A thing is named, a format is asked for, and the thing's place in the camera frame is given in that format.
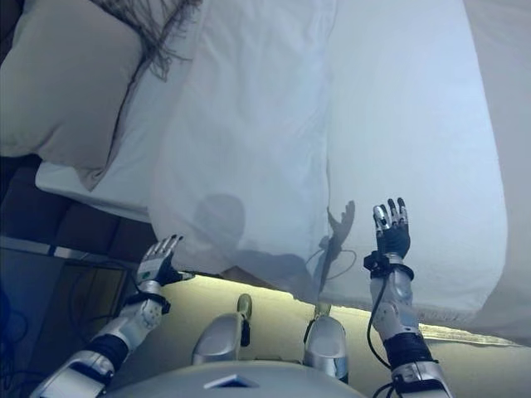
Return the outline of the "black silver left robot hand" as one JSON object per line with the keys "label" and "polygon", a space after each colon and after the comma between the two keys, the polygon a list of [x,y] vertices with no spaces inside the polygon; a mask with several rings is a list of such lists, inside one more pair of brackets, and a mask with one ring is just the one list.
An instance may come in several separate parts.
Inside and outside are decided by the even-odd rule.
{"label": "black silver left robot hand", "polygon": [[182,235],[171,235],[151,245],[144,254],[136,274],[139,291],[157,293],[163,286],[188,281],[195,277],[173,266],[173,255]]}

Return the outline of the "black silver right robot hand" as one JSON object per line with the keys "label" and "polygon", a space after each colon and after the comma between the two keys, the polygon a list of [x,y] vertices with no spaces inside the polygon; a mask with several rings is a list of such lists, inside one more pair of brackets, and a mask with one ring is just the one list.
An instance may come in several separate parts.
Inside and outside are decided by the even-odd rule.
{"label": "black silver right robot hand", "polygon": [[407,208],[404,200],[388,199],[386,205],[373,208],[378,252],[394,254],[404,259],[410,249],[411,237]]}

